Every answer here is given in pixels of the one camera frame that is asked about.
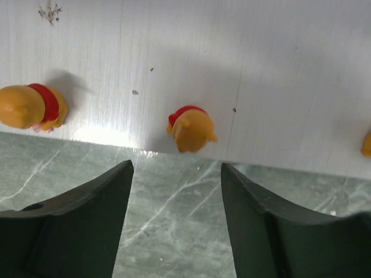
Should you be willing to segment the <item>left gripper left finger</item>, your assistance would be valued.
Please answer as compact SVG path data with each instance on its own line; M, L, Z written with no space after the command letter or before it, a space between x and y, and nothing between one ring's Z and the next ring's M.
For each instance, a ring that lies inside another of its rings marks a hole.
M1 212L1 276L111 277L133 174L127 160L60 195Z

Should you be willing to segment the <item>orange bear toy bottom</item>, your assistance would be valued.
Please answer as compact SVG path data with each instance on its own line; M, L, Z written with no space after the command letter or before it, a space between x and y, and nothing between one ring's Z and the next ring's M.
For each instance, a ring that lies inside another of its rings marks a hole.
M197 153L209 142L218 141L214 130L214 121L205 110L186 105L169 115L166 132L175 140L179 152Z

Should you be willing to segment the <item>orange bear toy top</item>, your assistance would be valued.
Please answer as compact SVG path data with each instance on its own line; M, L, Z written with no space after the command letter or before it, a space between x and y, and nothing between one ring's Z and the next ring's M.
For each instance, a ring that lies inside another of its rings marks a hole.
M1 123L16 129L51 132L61 127L68 113L63 95L39 83L1 89Z

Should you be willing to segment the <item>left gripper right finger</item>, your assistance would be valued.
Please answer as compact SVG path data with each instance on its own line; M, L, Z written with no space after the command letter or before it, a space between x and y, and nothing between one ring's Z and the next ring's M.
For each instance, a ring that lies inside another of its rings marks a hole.
M221 189L238 277L370 276L370 212L307 209L226 163Z

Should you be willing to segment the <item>orange bear toy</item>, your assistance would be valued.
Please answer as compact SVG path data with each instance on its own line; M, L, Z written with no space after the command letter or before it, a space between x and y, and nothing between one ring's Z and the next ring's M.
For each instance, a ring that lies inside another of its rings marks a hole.
M39 83L1 89L1 123L16 129L51 132L61 127L68 113L63 95Z
M371 133L368 133L363 139L361 154L366 158L371 158Z
M214 121L205 110L186 105L169 115L166 132L175 140L179 152L197 153L209 142L218 141L214 130Z

